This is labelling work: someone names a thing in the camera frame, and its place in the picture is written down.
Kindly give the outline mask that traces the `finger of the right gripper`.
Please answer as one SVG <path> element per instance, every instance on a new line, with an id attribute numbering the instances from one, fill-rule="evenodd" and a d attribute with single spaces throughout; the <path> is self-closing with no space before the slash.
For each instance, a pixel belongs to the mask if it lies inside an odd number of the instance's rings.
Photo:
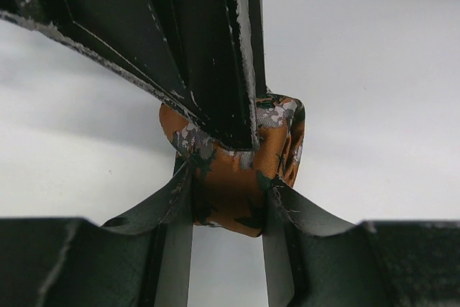
<path id="1" fill-rule="evenodd" d="M 237 57 L 240 58 L 239 68 L 245 82 L 249 105 L 249 128 L 251 146 L 255 151 L 260 147 L 258 134 L 256 99 L 267 92 L 265 75 L 265 50 L 263 36 L 262 0 L 230 0 L 235 6 L 235 19 L 230 20 L 232 33 L 236 35 Z"/>
<path id="2" fill-rule="evenodd" d="M 230 0 L 1 0 L 40 32 L 156 96 L 233 150 L 251 150 Z"/>

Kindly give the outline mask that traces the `orange grey patterned tie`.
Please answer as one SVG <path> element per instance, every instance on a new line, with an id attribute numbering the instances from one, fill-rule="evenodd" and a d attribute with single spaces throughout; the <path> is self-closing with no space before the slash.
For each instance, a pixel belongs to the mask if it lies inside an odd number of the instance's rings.
<path id="1" fill-rule="evenodd" d="M 227 150 L 209 134 L 163 104 L 162 130 L 193 171 L 193 222 L 258 237 L 265 227 L 265 194 L 275 178 L 293 186 L 305 134 L 303 103 L 267 93 L 256 102 L 259 149 Z"/>

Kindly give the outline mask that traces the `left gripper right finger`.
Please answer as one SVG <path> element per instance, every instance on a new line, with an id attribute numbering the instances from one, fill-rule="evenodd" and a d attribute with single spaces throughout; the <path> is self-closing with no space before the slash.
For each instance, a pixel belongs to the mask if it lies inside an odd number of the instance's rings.
<path id="1" fill-rule="evenodd" d="M 457 306 L 459 223 L 352 224 L 285 183 L 262 235 L 271 306 Z"/>

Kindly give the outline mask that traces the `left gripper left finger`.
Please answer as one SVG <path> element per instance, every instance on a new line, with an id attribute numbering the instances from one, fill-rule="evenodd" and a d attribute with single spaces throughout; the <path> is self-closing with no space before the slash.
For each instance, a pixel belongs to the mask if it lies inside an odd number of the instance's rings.
<path id="1" fill-rule="evenodd" d="M 180 164 L 149 198 L 97 226 L 1 220 L 3 306 L 186 306 L 192 174 Z"/>

